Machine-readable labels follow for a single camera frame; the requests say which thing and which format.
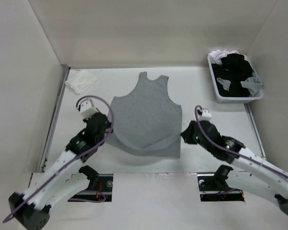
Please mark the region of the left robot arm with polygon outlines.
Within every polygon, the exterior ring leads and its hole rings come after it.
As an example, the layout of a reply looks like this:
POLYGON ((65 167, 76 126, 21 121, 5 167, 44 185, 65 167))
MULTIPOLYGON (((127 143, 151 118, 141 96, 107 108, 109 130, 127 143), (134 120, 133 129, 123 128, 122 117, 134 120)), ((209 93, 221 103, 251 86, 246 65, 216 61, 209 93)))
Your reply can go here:
POLYGON ((27 230, 41 230, 55 207, 83 190, 98 186, 99 173, 86 164, 113 131, 114 118, 96 112, 84 117, 86 127, 73 137, 55 163, 37 183, 22 193, 13 193, 8 201, 10 217, 27 230))

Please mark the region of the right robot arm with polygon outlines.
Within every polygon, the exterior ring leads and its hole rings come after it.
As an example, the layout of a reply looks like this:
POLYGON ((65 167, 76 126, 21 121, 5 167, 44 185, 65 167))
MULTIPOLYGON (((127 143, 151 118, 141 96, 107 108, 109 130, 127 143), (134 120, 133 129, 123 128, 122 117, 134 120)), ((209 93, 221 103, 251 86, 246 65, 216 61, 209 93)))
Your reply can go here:
POLYGON ((242 142, 222 136, 209 121, 191 121, 181 137, 198 144, 229 166, 226 173, 213 177, 217 189, 241 189, 270 201, 288 216, 288 172, 254 154, 242 142))

